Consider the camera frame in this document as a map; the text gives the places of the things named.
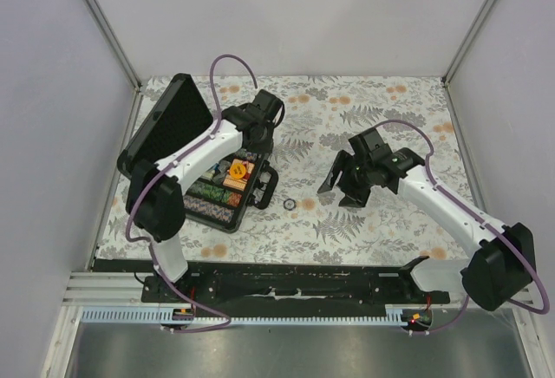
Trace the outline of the orange big blind button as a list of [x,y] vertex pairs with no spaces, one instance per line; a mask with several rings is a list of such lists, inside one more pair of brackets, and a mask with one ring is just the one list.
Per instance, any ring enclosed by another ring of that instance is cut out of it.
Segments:
[[247,166],[243,161],[234,160],[229,170],[232,179],[242,179],[247,174]]

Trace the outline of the red playing card deck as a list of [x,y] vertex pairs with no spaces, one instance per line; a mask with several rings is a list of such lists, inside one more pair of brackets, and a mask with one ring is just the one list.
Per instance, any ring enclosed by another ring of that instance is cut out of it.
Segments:
[[225,174],[223,186],[243,191],[251,178],[255,164],[248,160],[234,159]]

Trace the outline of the blue poker chip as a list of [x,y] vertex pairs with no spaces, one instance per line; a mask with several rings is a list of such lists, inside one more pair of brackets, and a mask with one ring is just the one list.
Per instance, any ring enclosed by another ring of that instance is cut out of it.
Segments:
[[292,211],[297,207],[296,201],[294,199],[286,199],[284,201],[284,209]]

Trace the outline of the black poker set case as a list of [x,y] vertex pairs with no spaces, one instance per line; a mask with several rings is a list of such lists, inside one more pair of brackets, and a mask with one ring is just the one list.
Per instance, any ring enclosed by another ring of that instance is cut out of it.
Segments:
[[[193,78],[190,75],[178,74],[171,80],[153,110],[120,154],[117,168],[131,183],[131,176],[136,165],[142,162],[153,164],[176,152],[203,133],[213,122],[211,112],[193,82]],[[202,178],[196,180],[242,195],[238,207],[203,199],[233,210],[233,218],[230,223],[222,224],[210,218],[203,218],[201,215],[189,212],[187,209],[186,220],[191,219],[220,231],[234,233],[239,228],[247,207],[254,206],[258,209],[265,209],[269,205],[278,183],[278,173],[270,166],[268,161],[271,152],[258,154],[258,159],[253,162],[255,164],[254,171],[243,191],[223,186],[224,174],[218,174],[213,180]],[[237,157],[235,153],[232,153],[222,160],[232,162],[234,159],[237,159]],[[197,195],[189,194],[187,191],[183,198],[188,195],[202,199]],[[129,191],[126,202],[127,213],[130,209],[128,195]]]

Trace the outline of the triangular all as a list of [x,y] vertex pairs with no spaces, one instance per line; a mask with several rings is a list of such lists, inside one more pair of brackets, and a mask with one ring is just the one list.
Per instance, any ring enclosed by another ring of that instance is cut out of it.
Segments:
[[227,173],[229,173],[229,170],[230,170],[230,168],[231,168],[231,165],[232,165],[232,162],[231,162],[231,161],[228,161],[228,160],[221,160],[221,161],[218,163],[218,168],[217,168],[218,173],[219,173],[219,174],[224,174],[224,175],[226,175]]

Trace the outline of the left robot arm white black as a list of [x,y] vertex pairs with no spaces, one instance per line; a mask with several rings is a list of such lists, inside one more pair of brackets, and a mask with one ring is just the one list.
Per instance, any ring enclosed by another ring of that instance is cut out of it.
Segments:
[[214,122],[165,158],[135,166],[128,195],[127,241],[148,244],[160,290],[172,302],[184,301],[191,281],[179,231],[186,220],[183,196],[193,183],[226,156],[240,149],[264,154],[284,118],[284,102],[266,90],[238,107],[217,108]]

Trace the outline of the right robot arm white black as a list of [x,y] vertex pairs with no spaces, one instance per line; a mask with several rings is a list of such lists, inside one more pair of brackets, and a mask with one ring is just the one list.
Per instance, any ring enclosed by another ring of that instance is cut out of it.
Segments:
[[392,150],[374,127],[349,143],[352,150],[337,153],[320,193],[338,187],[342,207],[363,208],[373,188],[387,188],[425,212],[467,255],[451,262],[413,261],[397,281],[403,301],[417,303],[431,291],[466,293],[482,309],[495,311],[532,282],[535,253],[527,227],[509,226],[466,202],[420,155],[407,147]]

